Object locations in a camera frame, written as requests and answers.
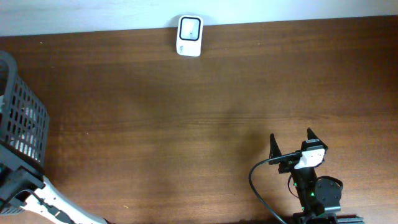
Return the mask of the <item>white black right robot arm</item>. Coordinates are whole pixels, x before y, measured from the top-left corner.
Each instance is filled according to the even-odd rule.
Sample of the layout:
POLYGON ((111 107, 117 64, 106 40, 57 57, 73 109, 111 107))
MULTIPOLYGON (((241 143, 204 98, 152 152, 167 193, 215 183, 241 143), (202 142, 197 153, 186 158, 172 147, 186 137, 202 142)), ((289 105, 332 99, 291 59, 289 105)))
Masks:
POLYGON ((277 164, 280 174, 290 174, 302 206, 301 213, 293 214, 294 223, 364 223, 362 217, 337 215, 341 211, 342 181, 316 175, 315 168, 325 161, 327 150, 328 146, 310 128, 301 148, 290 154, 282 154, 275 136, 270 135, 269 164, 277 164))

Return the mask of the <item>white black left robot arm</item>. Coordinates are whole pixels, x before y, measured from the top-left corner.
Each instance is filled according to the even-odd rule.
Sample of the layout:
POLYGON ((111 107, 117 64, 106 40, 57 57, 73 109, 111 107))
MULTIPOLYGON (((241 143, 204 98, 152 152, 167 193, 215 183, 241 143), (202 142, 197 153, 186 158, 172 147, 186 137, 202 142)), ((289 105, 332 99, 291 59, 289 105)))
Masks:
POLYGON ((44 176, 34 158, 1 145, 1 215, 23 211, 36 213, 54 223, 107 223, 62 195, 44 176))

